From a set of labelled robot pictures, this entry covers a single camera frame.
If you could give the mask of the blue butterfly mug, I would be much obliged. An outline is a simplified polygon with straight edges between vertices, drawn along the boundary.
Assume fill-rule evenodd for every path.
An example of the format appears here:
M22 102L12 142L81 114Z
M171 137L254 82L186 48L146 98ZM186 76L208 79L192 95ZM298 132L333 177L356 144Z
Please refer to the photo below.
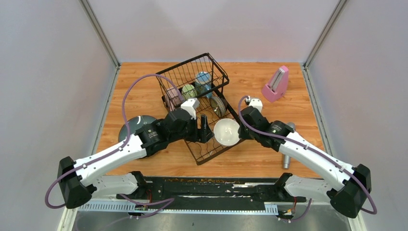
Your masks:
M208 72L198 72L195 76L195 88L197 95L203 94L212 88L212 77Z

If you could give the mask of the pink metronome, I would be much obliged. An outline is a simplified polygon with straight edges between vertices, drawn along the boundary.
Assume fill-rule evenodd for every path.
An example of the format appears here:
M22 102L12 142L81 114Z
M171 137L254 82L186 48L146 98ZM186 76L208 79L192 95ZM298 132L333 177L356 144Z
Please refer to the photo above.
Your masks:
M261 93L269 102L273 103L282 98L288 88L289 69L281 66L273 77L263 86Z

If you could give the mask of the patterned ceramic bowl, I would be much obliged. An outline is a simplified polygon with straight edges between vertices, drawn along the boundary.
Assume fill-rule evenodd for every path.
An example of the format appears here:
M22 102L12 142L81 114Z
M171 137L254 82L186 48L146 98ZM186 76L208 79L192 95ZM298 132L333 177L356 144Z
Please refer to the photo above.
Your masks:
M210 101L210 106L213 109L214 113L220 118L224 117L227 111L224 101L220 97L217 97L217 96L211 97L209 101Z

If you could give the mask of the blue-grey ceramic plate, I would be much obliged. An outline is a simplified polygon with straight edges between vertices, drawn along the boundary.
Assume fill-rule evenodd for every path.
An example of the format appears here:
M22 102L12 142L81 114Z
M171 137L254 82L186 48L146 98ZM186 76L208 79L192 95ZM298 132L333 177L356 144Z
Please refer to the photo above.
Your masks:
M150 115L139 115L136 117L131 118L128 121L128 125L130 128L130 133L134 134L136 130L140 129L141 127L143 127L146 124L151 124L152 122L154 122L156 120L155 117L150 116ZM122 142L126 139L127 137L127 127L124 124L118 134L118 142Z

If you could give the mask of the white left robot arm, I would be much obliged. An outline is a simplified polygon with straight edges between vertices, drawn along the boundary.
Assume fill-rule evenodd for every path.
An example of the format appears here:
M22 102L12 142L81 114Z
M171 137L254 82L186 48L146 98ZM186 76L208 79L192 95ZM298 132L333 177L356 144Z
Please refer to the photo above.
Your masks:
M178 108L97 154L77 160L69 156L61 159L57 177L63 205L77 208L93 196L104 194L131 194L136 199L143 198L147 185L140 174L107 176L106 173L132 160L150 157L179 140L207 143L213 133L206 115L201 115L200 122L198 125L188 111Z

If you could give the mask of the pink ceramic mug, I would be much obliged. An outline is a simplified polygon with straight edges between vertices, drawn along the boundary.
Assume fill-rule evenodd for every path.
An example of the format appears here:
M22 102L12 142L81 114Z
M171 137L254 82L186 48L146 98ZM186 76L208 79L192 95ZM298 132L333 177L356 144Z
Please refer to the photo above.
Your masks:
M174 87L168 88L165 92L165 102L170 111L176 109L182 104L182 99L179 97L179 90Z

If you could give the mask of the light green mug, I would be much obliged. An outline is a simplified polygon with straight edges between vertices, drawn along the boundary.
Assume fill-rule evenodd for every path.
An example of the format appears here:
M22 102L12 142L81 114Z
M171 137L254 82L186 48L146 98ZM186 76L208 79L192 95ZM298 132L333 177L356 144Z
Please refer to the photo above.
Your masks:
M190 98L196 98L197 96L196 87L191 84L186 84L183 86L181 94L185 100L188 100Z

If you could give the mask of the white zigzag ceramic bowl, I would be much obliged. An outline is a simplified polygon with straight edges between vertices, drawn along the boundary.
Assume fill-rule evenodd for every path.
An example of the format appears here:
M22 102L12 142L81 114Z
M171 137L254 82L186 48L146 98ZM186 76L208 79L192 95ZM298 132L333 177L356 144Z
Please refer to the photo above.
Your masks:
M239 141L238 130L240 125L233 119L223 118L219 120L213 129L216 141L223 146L234 146Z

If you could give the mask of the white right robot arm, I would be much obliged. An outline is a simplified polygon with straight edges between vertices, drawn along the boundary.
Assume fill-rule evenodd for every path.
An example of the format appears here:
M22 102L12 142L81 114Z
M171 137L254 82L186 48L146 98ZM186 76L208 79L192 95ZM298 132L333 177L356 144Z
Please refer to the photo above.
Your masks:
M377 214L376 204L370 195L368 167L363 164L355 167L336 159L306 141L291 126L278 120L268 122L253 106L242 109L239 118L241 139L255 140L266 148L294 158L321 177L309 179L284 173L275 187L279 200L301 196L330 203L348 218L356 218L360 211Z

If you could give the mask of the silver microphone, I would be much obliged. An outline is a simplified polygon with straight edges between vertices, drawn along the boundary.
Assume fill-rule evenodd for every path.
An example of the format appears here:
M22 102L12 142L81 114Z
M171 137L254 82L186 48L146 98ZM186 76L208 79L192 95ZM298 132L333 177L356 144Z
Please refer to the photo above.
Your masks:
M287 125L290 126L293 130L296 130L296 125L293 122L289 122ZM290 163L291 163L291 158L288 155L283 154L282 168L289 169Z

